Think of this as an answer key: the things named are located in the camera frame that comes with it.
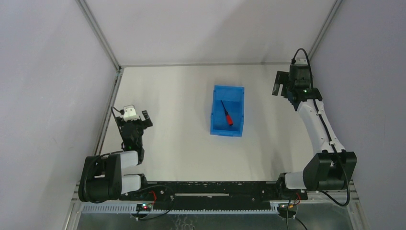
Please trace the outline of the red black screwdriver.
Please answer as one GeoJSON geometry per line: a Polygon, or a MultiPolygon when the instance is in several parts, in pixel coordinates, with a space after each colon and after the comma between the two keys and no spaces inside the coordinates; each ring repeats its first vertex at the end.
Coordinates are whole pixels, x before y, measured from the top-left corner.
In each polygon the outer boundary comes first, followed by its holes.
{"type": "Polygon", "coordinates": [[[221,104],[222,104],[222,107],[223,107],[223,109],[224,109],[224,113],[225,113],[225,117],[226,117],[227,124],[228,124],[229,126],[233,126],[233,120],[232,120],[231,116],[229,115],[229,113],[228,113],[228,111],[227,111],[227,109],[226,109],[226,107],[225,107],[225,105],[224,105],[223,100],[221,100],[221,104]]]}

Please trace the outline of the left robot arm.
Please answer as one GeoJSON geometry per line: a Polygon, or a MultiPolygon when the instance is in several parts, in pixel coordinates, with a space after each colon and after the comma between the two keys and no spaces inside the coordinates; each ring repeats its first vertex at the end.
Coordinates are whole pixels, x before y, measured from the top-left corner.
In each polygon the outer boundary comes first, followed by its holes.
{"type": "Polygon", "coordinates": [[[140,165],[144,160],[144,130],[153,126],[146,110],[138,114],[131,105],[119,110],[111,107],[113,119],[122,139],[121,150],[88,156],[82,170],[78,196],[82,202],[102,203],[141,188],[140,174],[124,175],[123,169],[140,165]]]}

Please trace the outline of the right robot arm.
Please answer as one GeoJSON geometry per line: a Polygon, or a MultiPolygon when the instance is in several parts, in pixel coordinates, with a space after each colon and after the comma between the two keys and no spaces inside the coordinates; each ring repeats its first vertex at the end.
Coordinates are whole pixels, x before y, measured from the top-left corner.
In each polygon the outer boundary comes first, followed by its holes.
{"type": "Polygon", "coordinates": [[[314,156],[300,172],[282,175],[290,190],[345,190],[354,172],[357,157],[347,151],[335,135],[325,113],[320,91],[312,86],[310,67],[291,64],[289,71],[278,71],[272,95],[288,99],[299,114],[310,137],[314,156]]]}

